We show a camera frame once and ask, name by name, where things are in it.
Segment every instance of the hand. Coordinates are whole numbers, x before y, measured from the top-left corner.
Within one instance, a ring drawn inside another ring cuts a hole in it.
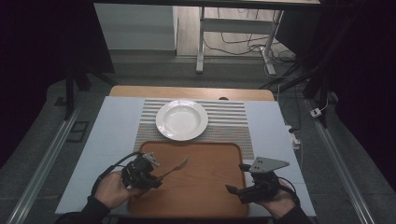
[[[288,187],[282,180],[279,180],[279,183]],[[267,209],[274,219],[279,219],[285,216],[296,205],[293,197],[284,190],[278,190],[276,196],[271,200],[255,203]]]
[[[121,172],[117,171],[108,174],[100,182],[94,197],[111,210],[141,191],[141,189],[125,188],[122,184]]]

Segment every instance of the black sleeve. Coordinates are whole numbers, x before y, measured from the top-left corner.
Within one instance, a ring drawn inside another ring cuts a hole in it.
[[[88,202],[81,212],[61,215],[55,224],[99,224],[110,213],[110,210],[94,197],[88,197]]]
[[[300,206],[295,206],[285,216],[276,220],[274,224],[312,224]]]

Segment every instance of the person's arm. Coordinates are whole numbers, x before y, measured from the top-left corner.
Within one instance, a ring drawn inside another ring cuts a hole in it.
[[[141,189],[127,189],[123,186],[120,172],[112,172],[99,184],[94,196],[79,213],[67,213],[58,218],[56,224],[97,224],[110,213],[110,210],[122,205],[130,197],[137,195]]]
[[[293,197],[284,190],[279,190],[271,200],[256,203],[268,210],[275,224],[312,224],[303,209],[296,205]]]

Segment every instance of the gray floor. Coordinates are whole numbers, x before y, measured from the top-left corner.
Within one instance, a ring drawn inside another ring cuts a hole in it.
[[[263,61],[257,53],[255,53],[257,57],[255,55],[244,58],[225,57],[226,55],[217,55],[222,56],[221,58],[207,57],[204,72],[201,75],[195,74],[195,60],[185,57],[194,55],[194,52],[190,53],[188,49],[179,54],[180,57],[144,51],[113,50],[111,54],[116,74],[110,77],[121,85],[258,89],[272,80],[265,75]],[[276,64],[276,71],[282,74],[289,66],[290,64]],[[73,173],[100,106],[111,89],[108,84],[97,77],[90,76],[90,80],[92,82],[90,91],[77,92],[77,96],[85,95],[85,99],[76,122],[85,122],[88,124],[88,130],[85,134],[70,133],[68,135],[68,140],[62,146],[25,223],[53,223],[58,217],[54,215],[56,206]],[[296,157],[302,166],[304,179],[318,215],[314,222],[321,224],[361,223],[335,170],[328,149],[318,134],[315,121],[309,116],[306,100],[301,94],[303,89],[304,83],[296,89],[292,88],[280,93],[277,100],[286,123],[298,127],[299,117],[301,119],[301,129],[295,134],[302,140],[303,148],[296,151]],[[64,106],[56,105],[56,101],[64,96],[63,82],[56,83],[49,88],[48,100],[40,115],[29,133],[24,136],[14,155],[0,170],[0,223],[6,223],[63,122]],[[379,173],[359,142],[337,118],[334,113],[335,104],[335,101],[331,101],[328,106],[328,130],[364,200],[369,205],[376,223],[394,223],[396,220],[395,192]]]

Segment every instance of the wooden tray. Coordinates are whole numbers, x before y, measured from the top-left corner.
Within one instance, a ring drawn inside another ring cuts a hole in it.
[[[248,205],[241,204],[225,185],[245,187],[241,150],[236,144],[146,142],[142,152],[154,152],[161,164],[153,175],[161,175],[179,165],[158,189],[141,198],[132,198],[128,210],[134,217],[245,217]]]

